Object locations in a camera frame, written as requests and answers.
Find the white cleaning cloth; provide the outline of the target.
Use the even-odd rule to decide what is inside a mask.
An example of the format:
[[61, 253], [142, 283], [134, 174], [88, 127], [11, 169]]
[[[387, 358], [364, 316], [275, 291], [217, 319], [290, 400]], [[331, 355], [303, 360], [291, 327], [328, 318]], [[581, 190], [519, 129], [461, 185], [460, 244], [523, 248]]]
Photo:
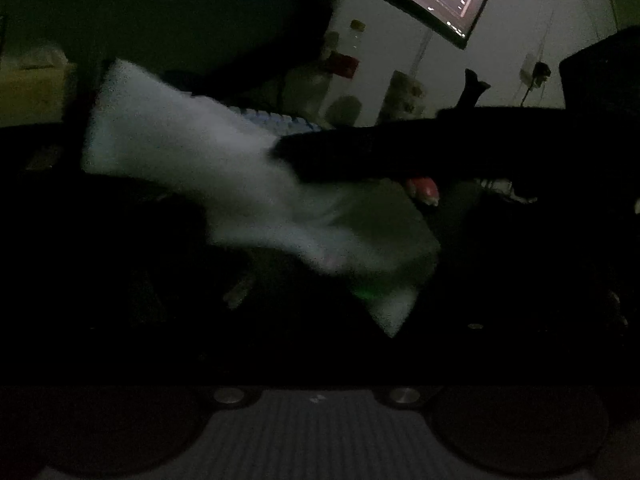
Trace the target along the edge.
[[435, 235], [400, 185], [305, 182], [274, 158], [280, 145], [229, 107], [118, 60], [99, 93], [84, 167], [195, 194], [214, 242], [279, 249], [341, 275], [367, 297], [382, 330], [397, 334], [434, 269]]

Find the yellowish plastic container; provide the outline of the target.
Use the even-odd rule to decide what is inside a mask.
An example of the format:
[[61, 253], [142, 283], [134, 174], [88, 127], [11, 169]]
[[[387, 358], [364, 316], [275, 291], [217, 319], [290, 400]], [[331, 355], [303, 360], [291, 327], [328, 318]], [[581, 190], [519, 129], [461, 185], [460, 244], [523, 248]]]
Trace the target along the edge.
[[1, 127], [60, 122], [70, 63], [54, 44], [3, 53]]

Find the black forked stand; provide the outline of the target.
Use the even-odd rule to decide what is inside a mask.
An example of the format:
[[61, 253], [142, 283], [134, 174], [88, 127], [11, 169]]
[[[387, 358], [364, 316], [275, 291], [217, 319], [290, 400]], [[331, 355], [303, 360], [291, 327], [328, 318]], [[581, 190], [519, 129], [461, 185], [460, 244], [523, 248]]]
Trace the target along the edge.
[[467, 68], [464, 72], [464, 88], [456, 107], [462, 110], [476, 107], [480, 97], [490, 88], [491, 85], [488, 82], [479, 80], [477, 73]]

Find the red white can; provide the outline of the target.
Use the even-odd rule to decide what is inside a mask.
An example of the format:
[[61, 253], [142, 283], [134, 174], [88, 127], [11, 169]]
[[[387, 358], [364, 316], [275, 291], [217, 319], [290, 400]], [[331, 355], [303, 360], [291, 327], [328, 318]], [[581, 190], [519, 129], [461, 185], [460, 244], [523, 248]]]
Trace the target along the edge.
[[430, 178], [411, 179], [408, 182], [410, 196], [426, 206], [439, 204], [439, 192], [435, 182]]

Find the patterned tall tumbler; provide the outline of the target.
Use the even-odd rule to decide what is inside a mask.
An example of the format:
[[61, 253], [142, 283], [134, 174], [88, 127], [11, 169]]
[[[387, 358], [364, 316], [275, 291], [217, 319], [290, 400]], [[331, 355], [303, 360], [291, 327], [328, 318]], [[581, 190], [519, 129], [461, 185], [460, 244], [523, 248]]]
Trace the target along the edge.
[[395, 70], [378, 113], [378, 125], [393, 120], [418, 119], [425, 108], [424, 85], [409, 75]]

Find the clear bottle red label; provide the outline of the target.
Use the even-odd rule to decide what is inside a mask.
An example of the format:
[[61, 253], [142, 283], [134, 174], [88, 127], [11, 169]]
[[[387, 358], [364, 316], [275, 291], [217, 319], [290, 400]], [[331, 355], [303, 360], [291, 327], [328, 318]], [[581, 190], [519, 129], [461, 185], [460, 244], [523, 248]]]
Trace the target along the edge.
[[329, 32], [329, 55], [326, 58], [326, 71], [330, 76], [329, 90], [324, 107], [329, 108], [338, 99], [348, 96], [352, 90], [356, 71], [362, 58], [361, 44], [366, 24], [351, 20], [341, 32]]

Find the white backlit keyboard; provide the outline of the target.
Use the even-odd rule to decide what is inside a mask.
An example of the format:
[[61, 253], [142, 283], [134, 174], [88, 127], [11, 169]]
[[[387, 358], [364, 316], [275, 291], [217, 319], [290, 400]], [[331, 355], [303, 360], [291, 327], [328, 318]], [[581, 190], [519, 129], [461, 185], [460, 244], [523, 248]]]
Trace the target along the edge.
[[292, 136], [292, 134], [319, 132], [322, 130], [320, 126], [313, 122], [308, 122], [308, 120], [303, 117], [291, 117], [288, 115], [268, 113], [264, 110], [253, 110], [252, 108], [236, 106], [230, 106], [230, 110], [276, 136]]

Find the black wall plug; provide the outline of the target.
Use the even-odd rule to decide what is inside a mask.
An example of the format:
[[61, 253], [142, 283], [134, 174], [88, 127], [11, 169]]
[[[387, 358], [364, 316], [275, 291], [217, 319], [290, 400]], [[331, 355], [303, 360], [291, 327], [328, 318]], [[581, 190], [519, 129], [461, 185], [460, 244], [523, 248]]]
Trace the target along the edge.
[[534, 88], [540, 88], [551, 76], [551, 70], [548, 64], [538, 61], [532, 70], [532, 82], [530, 85]]

